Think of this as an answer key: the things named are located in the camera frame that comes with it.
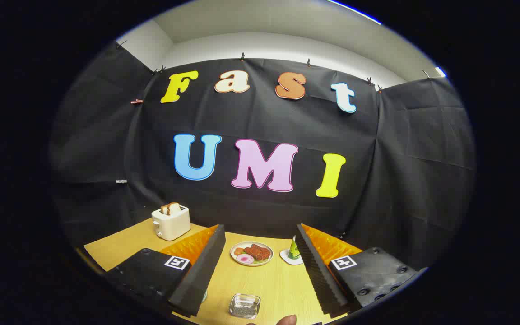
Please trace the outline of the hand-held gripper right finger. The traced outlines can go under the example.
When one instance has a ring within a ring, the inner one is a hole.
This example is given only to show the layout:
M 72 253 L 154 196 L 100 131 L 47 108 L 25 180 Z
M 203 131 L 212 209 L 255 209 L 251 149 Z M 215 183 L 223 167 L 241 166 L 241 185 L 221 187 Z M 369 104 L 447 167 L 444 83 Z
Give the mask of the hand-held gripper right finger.
M 295 242 L 320 308 L 331 317 L 370 309 L 423 273 L 382 248 L 361 250 L 305 224 L 297 225 Z

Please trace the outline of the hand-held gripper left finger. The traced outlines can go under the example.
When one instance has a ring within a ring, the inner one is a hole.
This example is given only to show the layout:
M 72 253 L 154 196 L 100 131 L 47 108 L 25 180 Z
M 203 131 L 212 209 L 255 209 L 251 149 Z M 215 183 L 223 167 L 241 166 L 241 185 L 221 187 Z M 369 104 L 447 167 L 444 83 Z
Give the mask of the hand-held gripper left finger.
M 224 226 L 215 225 L 161 251 L 140 249 L 104 276 L 151 309 L 196 316 L 225 243 Z

